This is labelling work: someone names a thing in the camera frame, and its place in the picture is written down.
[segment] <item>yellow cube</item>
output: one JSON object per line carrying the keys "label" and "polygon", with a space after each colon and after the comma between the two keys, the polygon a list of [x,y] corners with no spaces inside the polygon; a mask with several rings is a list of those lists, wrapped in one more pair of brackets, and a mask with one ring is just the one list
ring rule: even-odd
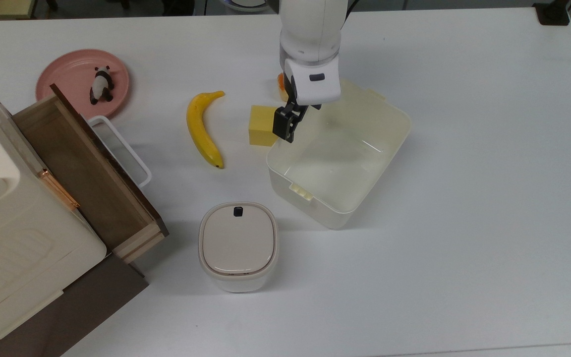
{"label": "yellow cube", "polygon": [[272,146],[278,136],[272,134],[272,121],[275,117],[276,107],[252,106],[248,136],[251,145]]}

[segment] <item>black button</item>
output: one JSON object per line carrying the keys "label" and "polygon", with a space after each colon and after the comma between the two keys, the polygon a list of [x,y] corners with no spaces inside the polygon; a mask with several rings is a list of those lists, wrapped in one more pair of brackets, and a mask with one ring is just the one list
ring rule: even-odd
{"label": "black button", "polygon": [[311,82],[318,82],[318,81],[322,81],[323,79],[325,79],[325,73],[311,74],[310,75],[310,81]]}

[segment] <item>panda figurine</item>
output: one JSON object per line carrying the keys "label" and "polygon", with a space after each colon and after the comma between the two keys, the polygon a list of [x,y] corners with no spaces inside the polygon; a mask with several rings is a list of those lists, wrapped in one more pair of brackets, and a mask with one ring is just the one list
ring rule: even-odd
{"label": "panda figurine", "polygon": [[109,66],[101,68],[94,68],[96,77],[94,83],[89,88],[89,102],[92,105],[98,103],[98,100],[104,98],[107,102],[111,102],[114,97],[109,93],[114,88],[114,82],[111,75],[109,75]]}

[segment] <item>banana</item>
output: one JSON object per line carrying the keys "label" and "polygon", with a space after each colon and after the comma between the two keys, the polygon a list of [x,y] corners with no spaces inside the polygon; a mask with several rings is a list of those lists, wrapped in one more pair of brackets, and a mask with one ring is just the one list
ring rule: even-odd
{"label": "banana", "polygon": [[223,96],[224,92],[221,90],[213,93],[200,93],[193,97],[186,109],[186,125],[188,125],[188,132],[191,133],[195,147],[209,164],[218,169],[224,169],[224,161],[220,151],[204,128],[202,115],[213,100]]}

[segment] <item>copper hinge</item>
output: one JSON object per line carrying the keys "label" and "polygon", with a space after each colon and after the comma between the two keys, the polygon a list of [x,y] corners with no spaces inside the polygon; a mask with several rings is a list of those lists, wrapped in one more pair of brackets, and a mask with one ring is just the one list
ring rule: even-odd
{"label": "copper hinge", "polygon": [[65,205],[70,209],[70,211],[79,208],[81,205],[61,186],[61,183],[57,181],[57,179],[50,174],[48,169],[43,169],[43,171],[38,173],[38,177],[45,183],[48,189],[61,200],[61,202],[65,203]]}

